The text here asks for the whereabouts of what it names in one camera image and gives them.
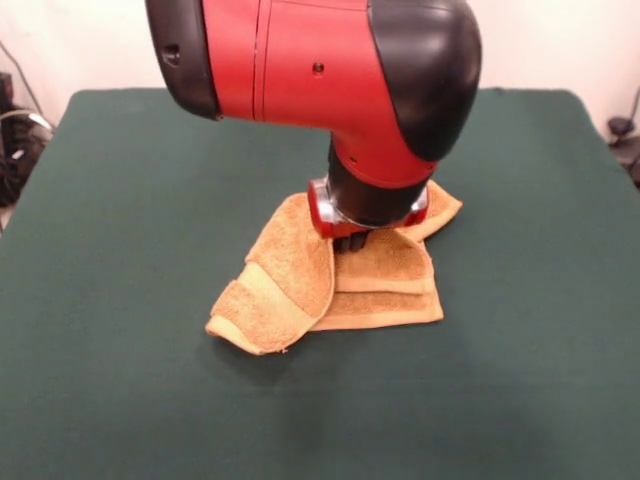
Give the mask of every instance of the green cloth tablecloth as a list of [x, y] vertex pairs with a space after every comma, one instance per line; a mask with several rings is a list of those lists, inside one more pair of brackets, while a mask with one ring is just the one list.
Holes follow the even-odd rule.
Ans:
[[328, 135], [71, 101], [0, 240], [0, 478], [640, 478], [640, 198], [562, 92], [484, 90], [436, 180], [444, 321], [204, 333]]

